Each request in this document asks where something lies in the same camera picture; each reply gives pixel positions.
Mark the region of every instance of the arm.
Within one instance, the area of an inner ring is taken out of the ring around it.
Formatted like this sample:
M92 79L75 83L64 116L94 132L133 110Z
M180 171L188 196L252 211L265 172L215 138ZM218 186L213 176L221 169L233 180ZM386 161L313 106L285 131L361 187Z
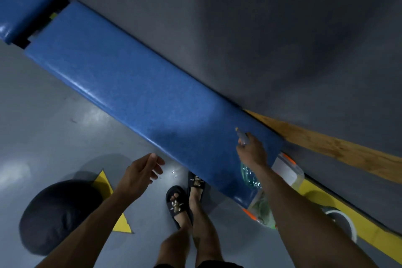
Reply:
M376 268L317 205L297 193L268 167L261 142L252 134L247 135L251 143L237 146L239 157L259 179L294 265L298 268Z
M138 199L162 174L165 164L156 154L134 161L126 170L115 192L62 241L37 268L93 267L110 232L124 210Z

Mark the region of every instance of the person's left hand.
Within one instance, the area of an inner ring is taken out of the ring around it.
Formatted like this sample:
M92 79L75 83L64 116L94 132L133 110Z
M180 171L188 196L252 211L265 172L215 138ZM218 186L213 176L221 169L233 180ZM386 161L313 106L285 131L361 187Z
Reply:
M129 206L138 199L152 183L152 179L158 179L157 174L162 174L160 167L165 161L155 153L150 153L135 160L126 170L120 180L115 193Z

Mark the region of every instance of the yellow triangle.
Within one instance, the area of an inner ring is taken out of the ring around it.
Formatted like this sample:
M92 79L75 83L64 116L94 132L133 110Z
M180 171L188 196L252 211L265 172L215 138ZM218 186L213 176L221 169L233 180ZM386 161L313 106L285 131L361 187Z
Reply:
M103 170L102 170L102 172L100 172L100 174L95 179L95 181L92 185L95 189L97 189L100 192L103 200L108 198L113 193L112 186L110 185L110 183L106 177L106 174L104 173ZM127 219L124 216L124 213L119 217L119 220L117 221L116 225L114 226L113 231L133 233L131 231L130 226L127 223Z

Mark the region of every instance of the forearm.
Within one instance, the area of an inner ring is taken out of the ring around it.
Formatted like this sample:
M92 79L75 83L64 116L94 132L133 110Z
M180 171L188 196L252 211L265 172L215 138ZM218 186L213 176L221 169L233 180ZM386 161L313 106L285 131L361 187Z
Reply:
M37 267L93 267L110 232L127 208L116 193L106 199Z
M255 171L296 267L377 267L317 205L267 166Z

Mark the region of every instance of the leg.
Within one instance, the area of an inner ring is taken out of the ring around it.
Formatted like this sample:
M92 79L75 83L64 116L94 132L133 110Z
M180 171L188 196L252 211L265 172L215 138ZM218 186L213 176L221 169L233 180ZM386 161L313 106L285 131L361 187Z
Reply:
M178 197L175 193L171 201ZM190 235L192 226L187 211L184 211L174 217L180 225L180 229L170 235L160 245L160 251L156 265L168 264L174 268L184 268L186 266L186 259L190 251Z
M221 253L218 233L199 202L202 192L202 189L192 187L189 199L190 209L194 215L193 238L195 247L197 248L196 267L203 261L224 260Z

